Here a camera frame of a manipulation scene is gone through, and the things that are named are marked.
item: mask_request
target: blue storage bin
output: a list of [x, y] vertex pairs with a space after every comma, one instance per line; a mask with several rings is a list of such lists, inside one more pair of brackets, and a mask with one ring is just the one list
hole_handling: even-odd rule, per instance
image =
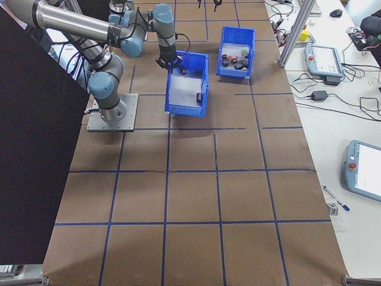
[[[221, 56], [223, 54], [232, 56], [238, 54], [241, 56], [242, 49], [248, 50], [248, 70], [236, 70], [232, 64], [229, 64], [228, 67], [224, 67], [222, 65]], [[221, 44], [218, 52], [216, 75], [237, 77], [239, 79], [249, 79], [251, 75], [252, 64], [254, 62], [254, 50], [254, 29], [224, 26], [222, 28]]]
[[[168, 71], [164, 111], [171, 114], [204, 117], [208, 103], [209, 74], [208, 55], [178, 51], [183, 54], [182, 65], [186, 75], [179, 68]], [[201, 102], [196, 95], [201, 93]]]

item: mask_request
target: screen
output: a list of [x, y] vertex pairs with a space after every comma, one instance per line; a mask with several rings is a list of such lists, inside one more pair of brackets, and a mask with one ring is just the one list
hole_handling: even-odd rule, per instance
[[334, 49], [313, 46], [312, 52], [314, 54], [316, 70], [318, 72], [339, 73]]
[[381, 150], [358, 145], [358, 170], [355, 187], [381, 196]]

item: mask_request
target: white table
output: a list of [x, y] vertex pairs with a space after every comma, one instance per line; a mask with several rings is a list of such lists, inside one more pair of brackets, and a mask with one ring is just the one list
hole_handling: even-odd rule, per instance
[[[317, 0], [317, 3], [322, 9], [323, 15], [310, 17], [309, 19], [316, 24], [308, 25], [307, 29], [313, 34], [317, 41], [316, 44], [334, 46], [341, 53], [351, 42], [345, 32], [347, 28], [353, 26], [353, 22], [339, 0]], [[293, 4], [295, 13], [288, 17], [289, 20], [286, 18], [281, 25], [286, 30], [291, 28], [297, 12], [299, 12], [298, 1], [294, 0]], [[277, 7], [281, 11], [289, 11], [288, 7], [283, 8], [282, 5], [277, 5]], [[337, 8], [343, 10], [342, 17], [329, 17], [329, 13]], [[267, 11], [269, 15], [274, 14], [268, 6]], [[370, 53], [362, 56], [354, 45], [345, 51], [345, 62], [377, 66]], [[379, 72], [372, 68], [363, 69], [368, 70], [366, 76], [362, 79], [355, 79], [353, 82], [345, 80], [338, 86], [319, 83], [301, 94], [292, 90], [300, 97], [310, 95], [313, 90], [325, 90], [327, 93], [335, 93], [343, 100], [353, 104], [358, 104], [361, 96], [376, 97], [381, 101], [381, 92], [378, 90], [378, 87], [381, 86], [378, 80]], [[307, 71], [304, 48], [294, 49], [286, 65], [286, 71], [290, 83], [301, 73]], [[297, 84], [297, 87], [302, 90], [309, 84]], [[328, 97], [325, 102], [295, 98], [295, 102], [364, 116], [335, 97]], [[327, 185], [351, 208], [348, 213], [339, 209], [338, 216], [331, 216], [349, 275], [356, 278], [381, 278], [381, 203], [343, 189], [341, 182], [346, 146], [353, 139], [381, 146], [381, 123], [331, 111], [314, 110], [300, 105], [298, 105], [298, 111], [320, 183]], [[331, 200], [328, 194], [325, 192], [323, 194], [327, 201]]]

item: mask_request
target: metal base plate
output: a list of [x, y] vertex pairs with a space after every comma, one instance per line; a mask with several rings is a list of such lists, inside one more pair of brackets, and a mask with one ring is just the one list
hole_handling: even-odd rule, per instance
[[[127, 105], [126, 116], [113, 124], [104, 122], [101, 115], [91, 112], [87, 131], [89, 132], [133, 132], [135, 128], [136, 110], [138, 109], [138, 94], [120, 94], [120, 100]], [[94, 102], [94, 109], [98, 109], [98, 104]]]

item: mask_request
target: cardboard floor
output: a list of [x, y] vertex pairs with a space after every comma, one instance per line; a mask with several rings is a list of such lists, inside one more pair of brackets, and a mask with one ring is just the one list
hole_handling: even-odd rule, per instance
[[[140, 94], [136, 130], [87, 133], [84, 118], [43, 274], [52, 286], [341, 285], [264, 3], [224, 0], [215, 13], [212, 2], [168, 3], [190, 51], [209, 56], [207, 115], [164, 114], [154, 34], [139, 58], [124, 57], [119, 91]], [[250, 79], [216, 76], [223, 26], [255, 29]]]

